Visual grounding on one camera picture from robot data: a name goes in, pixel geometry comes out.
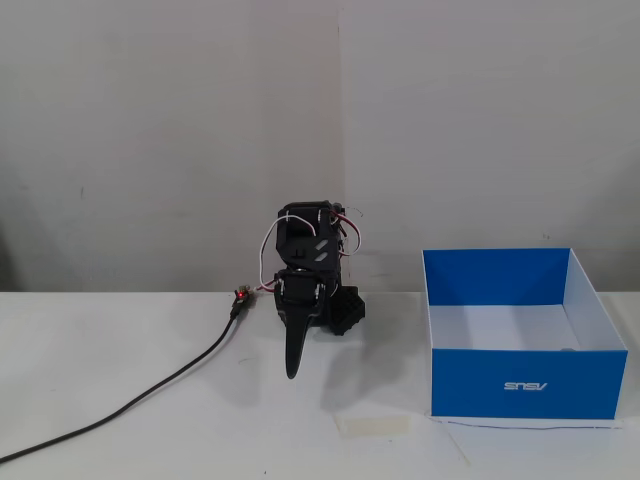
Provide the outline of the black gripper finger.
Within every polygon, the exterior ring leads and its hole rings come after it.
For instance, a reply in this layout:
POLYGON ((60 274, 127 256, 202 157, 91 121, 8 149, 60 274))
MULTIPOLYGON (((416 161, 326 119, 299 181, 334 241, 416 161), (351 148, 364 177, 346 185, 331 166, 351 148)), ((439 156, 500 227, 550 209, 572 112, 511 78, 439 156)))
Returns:
POLYGON ((299 333, 299 340, 298 340, 298 346, 299 346, 298 363, 301 363, 308 331, 310 330, 311 327, 314 326, 315 323, 316 323, 316 318, 314 316, 305 315, 300 317, 300 333, 299 333))
POLYGON ((301 361, 301 320, 295 316, 287 318, 285 334, 285 369, 289 379, 299 370, 301 361))

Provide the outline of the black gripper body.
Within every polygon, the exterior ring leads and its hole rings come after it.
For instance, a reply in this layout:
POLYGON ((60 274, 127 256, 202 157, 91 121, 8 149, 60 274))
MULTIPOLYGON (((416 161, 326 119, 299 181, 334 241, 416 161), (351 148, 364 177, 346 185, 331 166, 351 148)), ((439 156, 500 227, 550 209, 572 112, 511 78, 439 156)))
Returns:
POLYGON ((315 318, 326 301, 326 282, 313 271, 281 270, 275 275, 274 299, 282 318, 315 318))

